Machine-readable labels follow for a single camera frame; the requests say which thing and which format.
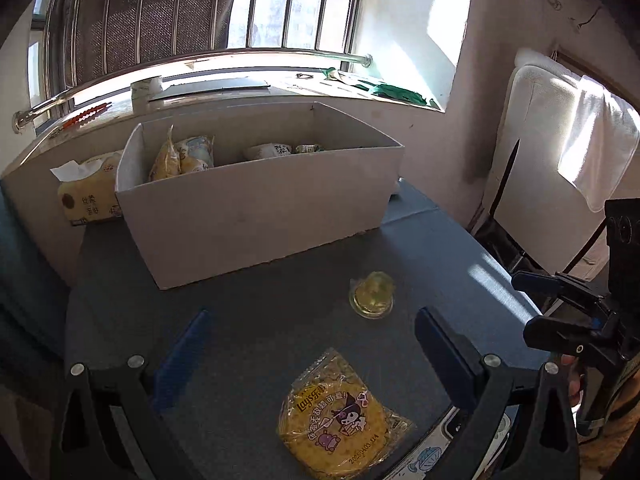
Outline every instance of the snack package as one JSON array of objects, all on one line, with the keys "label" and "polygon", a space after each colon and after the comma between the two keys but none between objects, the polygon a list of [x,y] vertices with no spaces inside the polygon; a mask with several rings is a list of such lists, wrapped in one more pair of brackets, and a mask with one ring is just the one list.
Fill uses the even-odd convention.
[{"label": "snack package", "polygon": [[116,168],[121,156],[122,150],[103,153],[82,164],[71,160],[51,170],[62,182],[58,187],[58,199],[71,225],[122,216],[114,192]]},{"label": "snack package", "polygon": [[315,153],[324,152],[324,148],[320,144],[300,144],[296,146],[294,153]]},{"label": "snack package", "polygon": [[175,145],[180,154],[180,174],[213,168],[213,137],[191,137]]},{"label": "snack package", "polygon": [[149,182],[180,175],[180,154],[171,140],[173,130],[174,126],[171,125],[166,134],[166,142],[160,148],[156,161],[149,172]]},{"label": "snack package", "polygon": [[291,146],[288,144],[261,144],[260,146],[247,148],[243,154],[246,160],[259,160],[260,158],[291,155]]},{"label": "snack package", "polygon": [[348,480],[382,462],[413,426],[330,348],[292,384],[278,434],[315,478]]}]

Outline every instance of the snack bag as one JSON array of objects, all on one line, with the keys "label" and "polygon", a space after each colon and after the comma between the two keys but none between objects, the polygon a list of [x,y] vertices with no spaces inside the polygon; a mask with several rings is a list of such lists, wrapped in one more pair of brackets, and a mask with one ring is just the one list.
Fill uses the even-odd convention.
[{"label": "snack bag", "polygon": [[356,372],[328,349],[292,385],[278,434],[319,480],[348,480],[382,462],[413,424],[382,406]]},{"label": "snack bag", "polygon": [[274,156],[291,155],[291,146],[288,144],[261,144],[252,146],[243,152],[246,160],[259,160],[260,158],[271,158]]},{"label": "snack bag", "polygon": [[180,154],[180,174],[213,168],[213,137],[191,137],[175,145]]},{"label": "snack bag", "polygon": [[174,126],[169,127],[166,142],[160,148],[156,161],[149,172],[149,182],[180,175],[180,154],[171,140]]}]

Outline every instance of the metal rail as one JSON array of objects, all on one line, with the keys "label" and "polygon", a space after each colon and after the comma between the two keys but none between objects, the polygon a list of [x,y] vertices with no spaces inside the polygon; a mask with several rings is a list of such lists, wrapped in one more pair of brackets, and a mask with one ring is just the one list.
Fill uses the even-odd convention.
[{"label": "metal rail", "polygon": [[249,0],[249,18],[246,22],[246,47],[249,48],[254,42],[254,18],[255,18],[255,1]]},{"label": "metal rail", "polygon": [[210,59],[212,57],[228,56],[230,54],[277,54],[277,53],[304,54],[306,56],[327,57],[330,59],[337,59],[339,61],[346,61],[349,63],[359,63],[363,67],[368,67],[372,63],[372,57],[370,54],[367,54],[366,56],[356,56],[355,54],[344,54],[341,52],[329,52],[325,50],[307,50],[304,48],[280,48],[280,47],[226,48],[223,50],[217,50],[215,52],[201,52],[199,54],[172,56],[166,59],[140,63],[138,65],[130,66],[123,70],[119,70],[118,72],[113,72],[106,76],[96,78],[92,81],[64,90],[59,94],[53,96],[51,99],[48,99],[46,101],[41,102],[38,105],[35,105],[30,110],[26,110],[23,112],[16,112],[14,114],[14,120],[13,120],[14,132],[16,134],[20,134],[21,133],[20,129],[26,126],[31,121],[33,121],[37,116],[47,112],[48,110],[51,110],[52,108],[58,105],[66,103],[74,95],[78,94],[78,92],[81,92],[82,90],[86,90],[87,88],[103,83],[110,79],[127,75],[129,73],[136,72],[138,70],[144,70],[145,68],[159,67],[164,64],[172,63],[172,62],[204,60],[204,59]]},{"label": "metal rail", "polygon": [[216,48],[216,25],[218,24],[218,0],[211,0],[211,31],[209,35],[209,48]]},{"label": "metal rail", "polygon": [[326,0],[320,0],[320,10],[318,12],[318,25],[316,26],[315,49],[320,49],[320,35],[322,34],[322,23],[324,23],[324,10],[326,9]]},{"label": "metal rail", "polygon": [[178,52],[178,12],[180,11],[180,0],[174,0],[174,28],[171,33],[171,54],[175,56]]},{"label": "metal rail", "polygon": [[51,83],[49,78],[49,38],[51,37],[51,17],[56,0],[49,0],[47,5],[47,17],[42,33],[42,80],[44,82],[44,95],[48,99],[51,96]]},{"label": "metal rail", "polygon": [[136,3],[136,64],[140,63],[140,24],[142,23],[142,3],[143,0],[138,0]]},{"label": "metal rail", "polygon": [[357,12],[360,0],[350,0],[349,13],[347,15],[347,24],[344,27],[344,38],[342,40],[342,49],[348,52],[353,47],[354,25],[357,18]]},{"label": "metal rail", "polygon": [[284,7],[284,23],[282,24],[282,47],[287,46],[287,39],[289,37],[289,21],[291,19],[291,4],[293,0],[287,0],[287,4]]},{"label": "metal rail", "polygon": [[102,12],[102,75],[107,75],[107,25],[109,22],[109,4],[111,0],[104,0],[104,10]]},{"label": "metal rail", "polygon": [[78,34],[78,12],[80,10],[80,0],[73,0],[73,15],[71,20],[70,56],[71,56],[71,79],[74,85],[78,84],[78,74],[76,72],[76,35]]}]

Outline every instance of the blue table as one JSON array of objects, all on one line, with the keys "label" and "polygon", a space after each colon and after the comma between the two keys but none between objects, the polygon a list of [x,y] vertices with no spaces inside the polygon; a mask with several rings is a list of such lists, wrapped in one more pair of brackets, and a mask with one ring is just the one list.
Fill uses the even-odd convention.
[{"label": "blue table", "polygon": [[[358,316],[350,279],[384,270],[396,281],[382,320]],[[407,183],[379,229],[181,288],[160,291],[123,221],[89,225],[66,322],[66,364],[101,368],[145,355],[201,308],[212,339],[177,406],[164,419],[208,479],[306,479],[276,436],[291,382],[337,349],[372,393],[415,430],[361,478],[375,478],[415,445],[449,399],[414,337],[414,317],[437,308],[478,351],[539,368],[524,324],[539,314],[491,256]],[[407,395],[406,386],[413,391]]]}]

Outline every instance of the cardboard box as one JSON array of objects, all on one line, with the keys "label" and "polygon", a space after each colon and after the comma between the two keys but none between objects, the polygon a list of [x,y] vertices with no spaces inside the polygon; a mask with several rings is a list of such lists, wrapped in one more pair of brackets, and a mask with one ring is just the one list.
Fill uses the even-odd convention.
[{"label": "cardboard box", "polygon": [[[215,168],[147,182],[174,142],[215,136]],[[244,162],[267,142],[327,151]],[[116,196],[161,289],[283,258],[380,225],[404,146],[320,103],[231,106],[139,124],[122,154]]]}]

